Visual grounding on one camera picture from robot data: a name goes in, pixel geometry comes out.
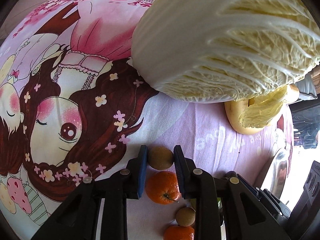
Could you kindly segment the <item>brown longan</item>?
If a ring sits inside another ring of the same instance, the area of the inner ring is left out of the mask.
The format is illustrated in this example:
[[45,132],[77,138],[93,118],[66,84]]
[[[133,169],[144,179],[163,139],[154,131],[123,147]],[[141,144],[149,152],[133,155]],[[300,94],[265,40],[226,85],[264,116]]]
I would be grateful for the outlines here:
[[179,226],[191,226],[195,222],[196,212],[191,207],[183,207],[176,213],[176,222]]
[[174,163],[174,155],[168,148],[164,146],[156,146],[149,151],[148,163],[156,170],[167,170]]

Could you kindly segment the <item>orange tangerine with stem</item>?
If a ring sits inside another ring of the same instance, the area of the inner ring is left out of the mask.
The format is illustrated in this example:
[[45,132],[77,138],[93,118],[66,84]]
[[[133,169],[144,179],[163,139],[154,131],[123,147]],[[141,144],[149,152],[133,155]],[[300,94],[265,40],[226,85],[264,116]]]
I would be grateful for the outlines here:
[[145,192],[154,203],[161,205],[178,202],[181,197],[176,174],[170,171],[153,174],[146,181]]

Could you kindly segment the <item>steel round tray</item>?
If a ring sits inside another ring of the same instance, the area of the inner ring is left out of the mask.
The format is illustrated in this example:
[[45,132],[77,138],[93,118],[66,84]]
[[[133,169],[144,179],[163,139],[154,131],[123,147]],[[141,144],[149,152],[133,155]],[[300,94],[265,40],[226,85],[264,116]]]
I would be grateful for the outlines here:
[[287,178],[289,155],[289,151],[284,148],[277,150],[271,158],[266,176],[261,185],[262,190],[267,189],[278,199],[281,197]]

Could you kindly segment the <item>bottom banana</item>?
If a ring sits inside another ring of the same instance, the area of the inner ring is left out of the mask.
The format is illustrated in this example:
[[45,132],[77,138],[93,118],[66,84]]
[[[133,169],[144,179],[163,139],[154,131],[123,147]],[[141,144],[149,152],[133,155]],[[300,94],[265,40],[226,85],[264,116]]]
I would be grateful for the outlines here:
[[299,97],[296,85],[285,85],[267,95],[224,103],[226,115],[232,128],[241,134],[252,135],[266,126],[276,123],[281,110]]

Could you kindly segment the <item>cartoon print tablecloth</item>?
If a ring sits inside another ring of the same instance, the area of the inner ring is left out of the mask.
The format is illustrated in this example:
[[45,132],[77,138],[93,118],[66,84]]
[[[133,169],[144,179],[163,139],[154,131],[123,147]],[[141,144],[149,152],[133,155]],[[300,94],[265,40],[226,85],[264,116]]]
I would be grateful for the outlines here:
[[18,239],[31,239],[86,179],[124,168],[142,144],[181,145],[214,176],[229,170],[253,183],[267,159],[291,142],[274,122],[243,135],[224,105],[174,100],[132,67],[133,29],[143,0],[48,0],[1,46],[1,213]]

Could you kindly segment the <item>grey leather cushion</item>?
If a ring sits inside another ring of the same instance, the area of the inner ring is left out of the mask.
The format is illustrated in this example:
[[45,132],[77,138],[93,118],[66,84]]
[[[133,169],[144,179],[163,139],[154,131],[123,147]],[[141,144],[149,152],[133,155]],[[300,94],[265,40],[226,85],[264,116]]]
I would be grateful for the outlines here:
[[295,86],[299,90],[299,101],[310,101],[318,98],[316,93],[316,87],[313,84],[310,74],[306,74],[304,79],[295,83]]

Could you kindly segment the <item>napa cabbage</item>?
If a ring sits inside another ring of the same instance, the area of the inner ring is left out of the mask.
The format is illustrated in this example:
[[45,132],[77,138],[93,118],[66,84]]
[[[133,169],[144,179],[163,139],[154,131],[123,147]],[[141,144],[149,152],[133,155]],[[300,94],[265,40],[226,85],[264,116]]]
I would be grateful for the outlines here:
[[134,68],[186,102],[251,99],[319,64],[319,27],[301,0],[156,0],[132,37]]

